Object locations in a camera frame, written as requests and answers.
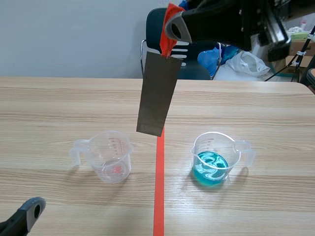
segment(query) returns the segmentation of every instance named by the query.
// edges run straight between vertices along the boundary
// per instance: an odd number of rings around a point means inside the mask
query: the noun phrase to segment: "empty measuring cup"
[[[80,153],[101,180],[118,183],[131,171],[130,155],[133,152],[127,135],[118,131],[105,131],[88,140],[77,140],[69,151],[75,166],[80,165]]]
[[[245,156],[245,164],[250,166],[256,155],[250,142],[235,141],[219,132],[199,135],[191,152],[192,171],[201,183],[207,185],[226,180],[228,173],[237,165],[241,156]]]

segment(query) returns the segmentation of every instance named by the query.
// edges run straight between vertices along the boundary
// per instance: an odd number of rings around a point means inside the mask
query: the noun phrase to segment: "measuring cup with blue liquid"
[[[205,185],[214,185],[228,179],[228,174],[245,156],[246,166],[251,166],[256,156],[252,144],[235,141],[220,132],[207,132],[198,136],[191,149],[193,154],[192,171]]]

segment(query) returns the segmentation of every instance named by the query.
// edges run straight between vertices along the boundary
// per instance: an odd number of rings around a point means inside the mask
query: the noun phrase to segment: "white wall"
[[[168,2],[1,0],[0,76],[141,78],[146,17]]]

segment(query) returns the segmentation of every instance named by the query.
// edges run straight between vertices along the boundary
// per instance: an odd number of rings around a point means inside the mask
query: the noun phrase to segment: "blue cloth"
[[[183,0],[180,4],[179,4],[180,7],[182,7],[183,9],[185,9],[186,11],[189,10],[189,7],[188,7],[188,3],[186,0]]]

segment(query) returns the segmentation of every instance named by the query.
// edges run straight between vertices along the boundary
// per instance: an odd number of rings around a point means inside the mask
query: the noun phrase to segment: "white plastic bag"
[[[262,59],[259,59],[250,52],[245,51],[242,51],[235,55],[232,59],[227,60],[225,67],[238,72],[244,72],[255,77],[262,76],[270,70]]]

